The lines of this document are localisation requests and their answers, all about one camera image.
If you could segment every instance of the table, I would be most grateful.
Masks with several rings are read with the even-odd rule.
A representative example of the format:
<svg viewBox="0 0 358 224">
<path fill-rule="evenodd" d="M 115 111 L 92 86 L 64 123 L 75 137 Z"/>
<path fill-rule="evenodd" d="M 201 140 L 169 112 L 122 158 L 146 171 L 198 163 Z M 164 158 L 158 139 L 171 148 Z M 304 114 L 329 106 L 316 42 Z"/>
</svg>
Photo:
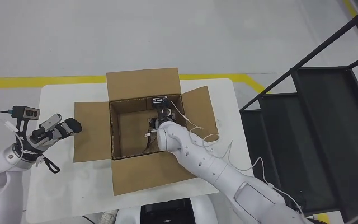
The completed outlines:
<svg viewBox="0 0 358 224">
<path fill-rule="evenodd" d="M 240 169 L 250 167 L 232 81 L 183 80 L 180 84 L 182 92 L 208 86 L 220 134 L 220 141 L 214 145 L 214 150 L 223 155 L 233 140 L 231 162 Z M 45 86 L 41 90 L 38 124 L 54 113 L 61 114 L 63 119 L 73 117 L 75 101 L 107 100 L 105 83 Z M 31 169 L 26 213 L 26 219 L 31 223 L 218 192 L 206 181 L 194 178 L 114 197 L 110 160 L 74 164 L 73 137 L 59 141 L 44 154 L 61 168 L 61 172 L 51 173 L 44 163 Z M 252 170 L 245 174 L 253 176 Z"/>
</svg>

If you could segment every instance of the gray floor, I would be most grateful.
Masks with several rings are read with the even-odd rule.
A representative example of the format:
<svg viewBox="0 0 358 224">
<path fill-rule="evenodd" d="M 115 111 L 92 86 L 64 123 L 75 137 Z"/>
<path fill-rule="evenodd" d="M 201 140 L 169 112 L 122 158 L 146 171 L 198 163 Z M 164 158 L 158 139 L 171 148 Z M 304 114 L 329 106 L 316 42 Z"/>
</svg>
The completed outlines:
<svg viewBox="0 0 358 224">
<path fill-rule="evenodd" d="M 0 78 L 178 67 L 180 73 L 249 73 L 268 86 L 349 19 L 342 0 L 5 0 Z M 350 31 L 308 66 L 350 64 L 358 58 L 357 43 L 358 33 Z M 290 79 L 273 90 L 293 91 Z M 235 92 L 239 106 L 257 95 L 245 83 L 235 83 Z M 40 89 L 0 89 L 0 96 L 1 110 L 36 108 Z M 13 142 L 4 127 L 0 136 L 3 146 Z M 29 178 L 27 172 L 25 195 Z M 222 206 L 220 194 L 212 198 L 220 223 L 239 223 Z M 88 221 L 75 217 L 47 224 L 55 223 Z"/>
</svg>

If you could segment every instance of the metal stairs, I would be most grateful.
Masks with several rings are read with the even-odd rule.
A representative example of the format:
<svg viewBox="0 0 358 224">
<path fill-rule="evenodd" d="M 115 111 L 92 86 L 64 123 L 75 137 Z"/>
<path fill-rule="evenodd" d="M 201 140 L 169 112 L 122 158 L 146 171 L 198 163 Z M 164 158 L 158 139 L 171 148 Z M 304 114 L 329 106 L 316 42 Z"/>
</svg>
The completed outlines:
<svg viewBox="0 0 358 224">
<path fill-rule="evenodd" d="M 358 82 L 352 71 L 358 60 L 302 66 L 357 25 L 358 16 L 240 109 L 251 161 L 262 157 L 267 181 L 305 214 L 340 210 L 345 222 L 358 215 Z M 297 93 L 268 93 L 288 76 Z M 260 109 L 248 110 L 256 100 Z M 260 165 L 253 172 L 262 179 Z"/>
</svg>

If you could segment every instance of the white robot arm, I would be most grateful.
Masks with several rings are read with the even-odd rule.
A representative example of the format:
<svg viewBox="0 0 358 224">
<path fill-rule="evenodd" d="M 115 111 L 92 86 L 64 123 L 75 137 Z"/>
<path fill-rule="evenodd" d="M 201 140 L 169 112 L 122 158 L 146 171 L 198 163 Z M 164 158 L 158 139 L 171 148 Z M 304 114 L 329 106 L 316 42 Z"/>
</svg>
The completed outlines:
<svg viewBox="0 0 358 224">
<path fill-rule="evenodd" d="M 172 121 L 157 129 L 158 147 L 176 156 L 190 173 L 216 187 L 231 202 L 235 213 L 246 223 L 311 223 L 291 208 L 272 186 L 246 176 L 200 146 L 202 138 Z"/>
<path fill-rule="evenodd" d="M 6 126 L 16 133 L 17 139 L 16 143 L 0 150 L 0 223 L 17 224 L 22 218 L 22 172 L 44 160 L 50 171 L 58 173 L 60 169 L 44 157 L 43 153 L 57 141 L 79 133 L 82 127 L 73 118 L 61 122 L 61 115 L 55 114 L 27 136 L 27 122 L 37 120 L 40 110 L 14 106 L 8 113 L 12 114 L 13 118 L 17 118 L 16 127 L 6 122 Z"/>
</svg>

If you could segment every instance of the open cardboard box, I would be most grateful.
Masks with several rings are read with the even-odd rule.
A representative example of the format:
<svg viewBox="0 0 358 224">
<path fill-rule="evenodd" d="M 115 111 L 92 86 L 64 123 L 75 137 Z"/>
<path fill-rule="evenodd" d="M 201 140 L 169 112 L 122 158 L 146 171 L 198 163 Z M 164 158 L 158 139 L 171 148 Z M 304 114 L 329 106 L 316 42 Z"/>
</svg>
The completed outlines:
<svg viewBox="0 0 358 224">
<path fill-rule="evenodd" d="M 154 140 L 145 150 L 148 119 L 157 117 L 151 99 L 168 96 L 194 124 L 201 138 L 218 133 L 208 87 L 181 93 L 177 68 L 107 73 L 109 102 L 75 102 L 74 117 L 83 131 L 74 136 L 74 162 L 111 159 L 114 195 L 194 178 Z M 188 123 L 176 111 L 176 123 Z M 217 140 L 210 136 L 207 141 Z"/>
</svg>

